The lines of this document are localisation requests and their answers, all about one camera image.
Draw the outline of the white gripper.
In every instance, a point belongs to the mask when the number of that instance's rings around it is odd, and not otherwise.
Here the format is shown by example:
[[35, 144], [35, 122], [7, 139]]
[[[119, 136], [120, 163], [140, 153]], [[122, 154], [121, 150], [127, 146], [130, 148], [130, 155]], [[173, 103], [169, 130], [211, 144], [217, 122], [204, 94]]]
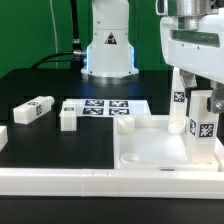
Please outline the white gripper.
[[210, 82], [212, 94], [207, 99], [207, 110], [214, 114], [223, 113], [224, 16], [201, 17], [197, 31], [179, 30], [176, 17], [163, 17], [160, 35], [165, 62], [185, 70], [180, 72], [183, 90], [197, 87], [196, 75], [213, 80]]

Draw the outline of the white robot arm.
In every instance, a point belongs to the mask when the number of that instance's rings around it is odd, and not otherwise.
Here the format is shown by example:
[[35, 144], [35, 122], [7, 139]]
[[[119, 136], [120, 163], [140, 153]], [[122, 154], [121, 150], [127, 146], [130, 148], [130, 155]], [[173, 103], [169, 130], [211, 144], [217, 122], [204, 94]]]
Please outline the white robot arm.
[[[193, 77], [211, 81], [207, 109], [224, 112], [224, 0], [156, 0], [162, 54], [178, 68], [187, 88]], [[82, 76], [117, 83], [138, 73], [128, 40], [128, 0], [92, 0], [93, 38]]]

